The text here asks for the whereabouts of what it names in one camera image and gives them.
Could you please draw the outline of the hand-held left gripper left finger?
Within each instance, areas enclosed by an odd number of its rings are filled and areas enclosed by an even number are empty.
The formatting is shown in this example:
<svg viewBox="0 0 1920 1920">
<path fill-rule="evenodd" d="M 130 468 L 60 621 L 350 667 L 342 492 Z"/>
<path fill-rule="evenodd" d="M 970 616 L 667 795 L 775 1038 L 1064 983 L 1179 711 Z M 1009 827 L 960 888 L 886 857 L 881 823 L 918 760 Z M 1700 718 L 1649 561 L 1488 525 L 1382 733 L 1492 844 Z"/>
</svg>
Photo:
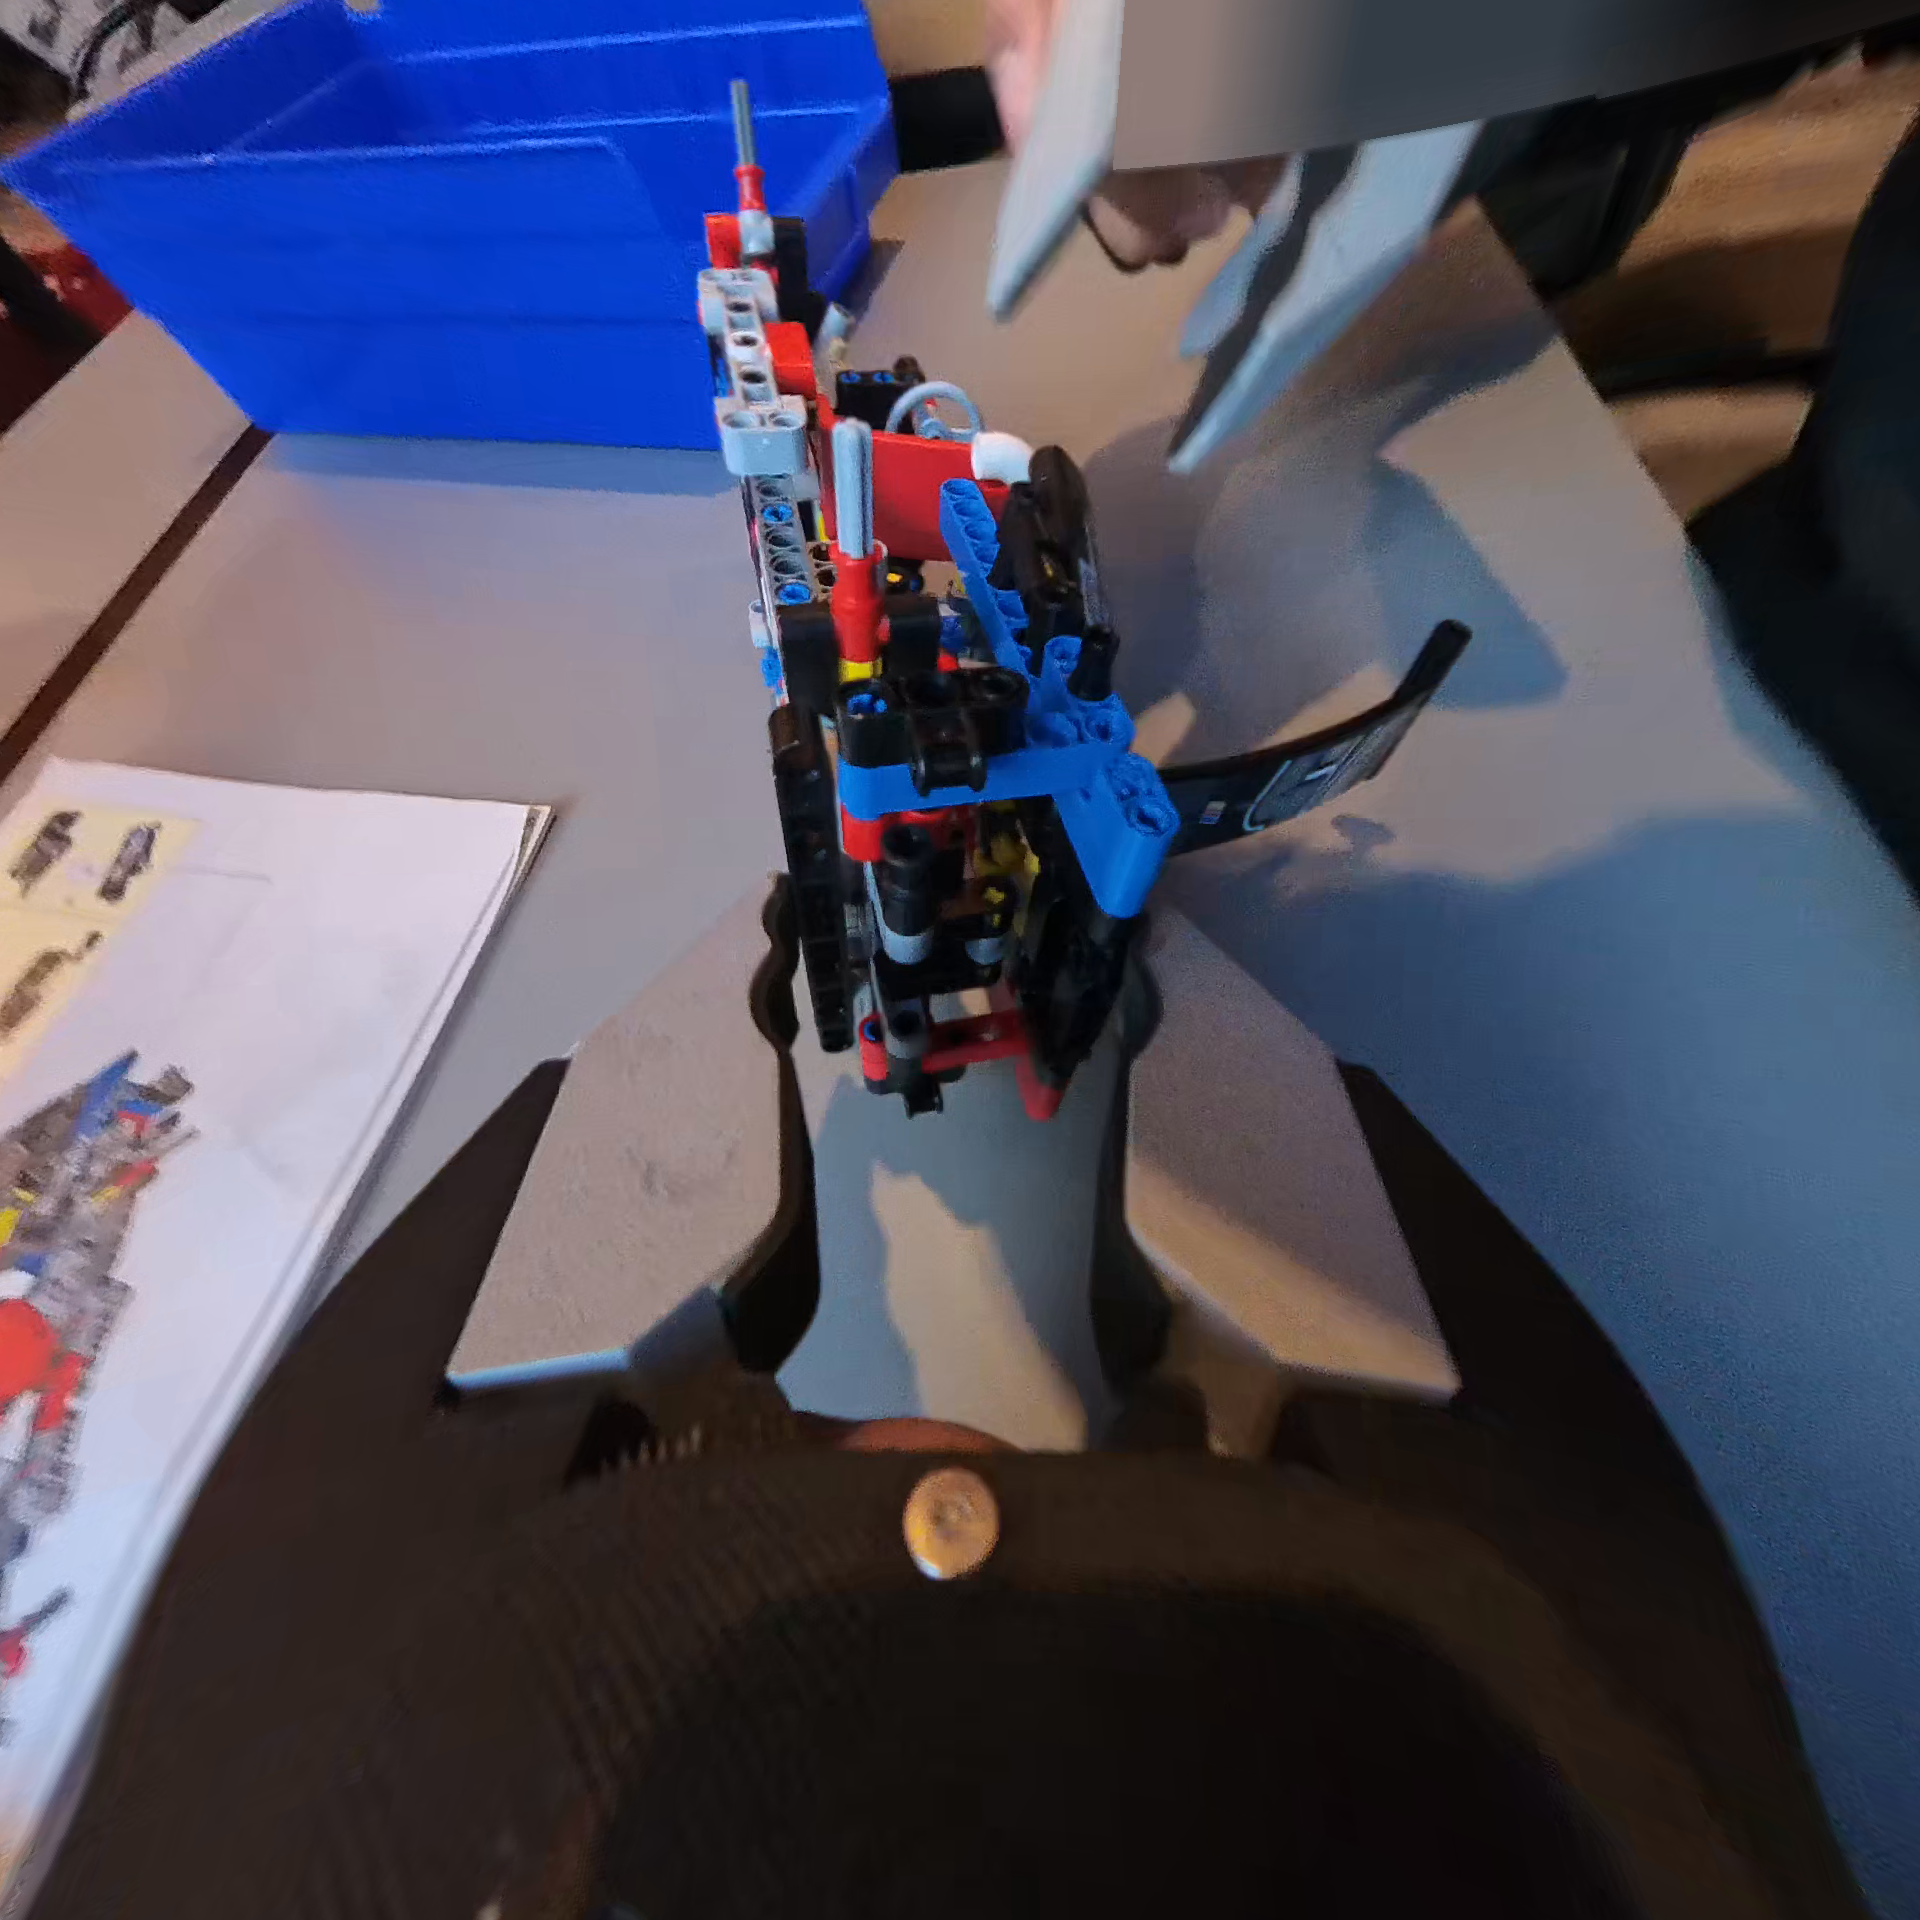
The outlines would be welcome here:
<svg viewBox="0 0 1920 1920">
<path fill-rule="evenodd" d="M 568 1055 L 450 1385 L 615 1371 L 719 1324 L 800 1222 L 792 904 L 764 876 Z"/>
</svg>

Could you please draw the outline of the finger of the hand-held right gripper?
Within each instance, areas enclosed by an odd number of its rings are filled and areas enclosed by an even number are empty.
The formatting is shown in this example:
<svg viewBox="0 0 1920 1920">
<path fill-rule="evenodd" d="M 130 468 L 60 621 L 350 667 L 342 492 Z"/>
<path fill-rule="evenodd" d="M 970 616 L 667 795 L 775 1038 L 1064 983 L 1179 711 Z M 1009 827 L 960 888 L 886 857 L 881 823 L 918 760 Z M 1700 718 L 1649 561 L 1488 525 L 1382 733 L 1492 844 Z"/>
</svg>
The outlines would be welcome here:
<svg viewBox="0 0 1920 1920">
<path fill-rule="evenodd" d="M 1011 152 L 987 309 L 1009 320 L 1113 166 L 1123 1 L 990 1 L 987 77 Z"/>
<path fill-rule="evenodd" d="M 1186 318 L 1182 357 L 1200 373 L 1169 444 L 1172 473 L 1255 424 L 1382 296 L 1459 201 L 1483 136 L 1459 124 L 1288 159 Z"/>
</svg>

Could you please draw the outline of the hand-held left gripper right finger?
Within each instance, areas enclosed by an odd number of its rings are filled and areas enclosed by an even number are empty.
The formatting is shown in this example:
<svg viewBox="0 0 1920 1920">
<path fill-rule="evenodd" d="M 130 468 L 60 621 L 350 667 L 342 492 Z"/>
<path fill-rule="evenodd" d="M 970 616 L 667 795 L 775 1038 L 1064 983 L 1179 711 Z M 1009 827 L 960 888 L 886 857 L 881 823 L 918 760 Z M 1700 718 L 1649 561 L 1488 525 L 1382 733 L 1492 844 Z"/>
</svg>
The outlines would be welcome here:
<svg viewBox="0 0 1920 1920">
<path fill-rule="evenodd" d="M 1291 1380 L 1452 1400 L 1455 1353 L 1334 1048 L 1171 904 L 1113 1036 L 1123 1253 Z"/>
</svg>

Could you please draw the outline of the multicolour toy brick vehicle model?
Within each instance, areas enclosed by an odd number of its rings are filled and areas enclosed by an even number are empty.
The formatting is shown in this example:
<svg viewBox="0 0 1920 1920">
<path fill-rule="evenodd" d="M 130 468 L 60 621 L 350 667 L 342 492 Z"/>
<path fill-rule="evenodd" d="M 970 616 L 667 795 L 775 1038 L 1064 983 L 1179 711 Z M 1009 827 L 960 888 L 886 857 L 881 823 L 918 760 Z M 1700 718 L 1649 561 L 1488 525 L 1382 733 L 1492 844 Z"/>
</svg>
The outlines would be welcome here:
<svg viewBox="0 0 1920 1920">
<path fill-rule="evenodd" d="M 730 85 L 736 209 L 700 275 L 716 435 L 756 569 L 786 891 L 812 1021 L 871 1093 L 937 1112 L 1012 1062 L 1050 1120 L 1099 1040 L 1171 857 L 1375 779 L 1468 651 L 1439 621 L 1391 697 L 1162 774 L 1113 685 L 1083 473 L 898 363 L 822 385 L 831 323 Z"/>
</svg>

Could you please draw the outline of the person's right hand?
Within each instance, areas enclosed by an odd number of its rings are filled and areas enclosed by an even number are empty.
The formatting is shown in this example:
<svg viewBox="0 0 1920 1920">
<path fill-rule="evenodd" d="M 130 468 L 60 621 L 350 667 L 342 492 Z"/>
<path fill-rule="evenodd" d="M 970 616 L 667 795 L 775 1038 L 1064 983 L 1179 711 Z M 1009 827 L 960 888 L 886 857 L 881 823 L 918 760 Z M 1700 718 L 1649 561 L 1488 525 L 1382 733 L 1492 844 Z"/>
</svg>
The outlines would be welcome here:
<svg viewBox="0 0 1920 1920">
<path fill-rule="evenodd" d="M 1113 168 L 1082 209 L 1104 259 L 1123 275 L 1175 267 L 1234 212 L 1258 217 L 1290 156 L 1222 164 Z"/>
</svg>

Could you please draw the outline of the printed instruction booklet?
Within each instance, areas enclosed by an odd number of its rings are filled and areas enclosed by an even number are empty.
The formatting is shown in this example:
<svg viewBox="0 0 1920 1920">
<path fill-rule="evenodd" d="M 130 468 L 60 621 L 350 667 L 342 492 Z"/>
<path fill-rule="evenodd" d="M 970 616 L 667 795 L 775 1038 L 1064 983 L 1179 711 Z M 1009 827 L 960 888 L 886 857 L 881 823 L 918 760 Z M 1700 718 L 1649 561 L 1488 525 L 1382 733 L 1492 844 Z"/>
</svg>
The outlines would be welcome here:
<svg viewBox="0 0 1920 1920">
<path fill-rule="evenodd" d="M 548 817 L 78 759 L 4 806 L 8 1901 Z"/>
</svg>

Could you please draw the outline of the person's dark clothing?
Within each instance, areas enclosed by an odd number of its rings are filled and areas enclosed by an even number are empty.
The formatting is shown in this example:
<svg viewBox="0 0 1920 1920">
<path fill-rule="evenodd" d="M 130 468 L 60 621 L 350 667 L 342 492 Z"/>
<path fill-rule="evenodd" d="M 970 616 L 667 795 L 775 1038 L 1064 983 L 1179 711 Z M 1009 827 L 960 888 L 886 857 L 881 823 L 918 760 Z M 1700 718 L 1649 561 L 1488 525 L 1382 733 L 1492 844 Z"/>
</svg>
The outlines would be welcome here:
<svg viewBox="0 0 1920 1920">
<path fill-rule="evenodd" d="M 1790 449 L 1695 516 L 1747 669 L 1889 838 L 1919 803 L 1919 129 L 1874 185 Z"/>
</svg>

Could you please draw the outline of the blue plastic storage bin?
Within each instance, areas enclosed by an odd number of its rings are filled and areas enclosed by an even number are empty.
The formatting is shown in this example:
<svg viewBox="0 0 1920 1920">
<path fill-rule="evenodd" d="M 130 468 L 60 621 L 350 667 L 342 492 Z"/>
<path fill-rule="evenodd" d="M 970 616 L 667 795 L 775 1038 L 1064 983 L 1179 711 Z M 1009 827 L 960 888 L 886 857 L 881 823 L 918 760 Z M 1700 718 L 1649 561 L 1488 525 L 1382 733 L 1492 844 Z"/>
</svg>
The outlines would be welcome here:
<svg viewBox="0 0 1920 1920">
<path fill-rule="evenodd" d="M 4 177 L 276 435 L 716 449 L 730 85 L 809 280 L 897 177 L 862 5 L 286 5 Z"/>
</svg>

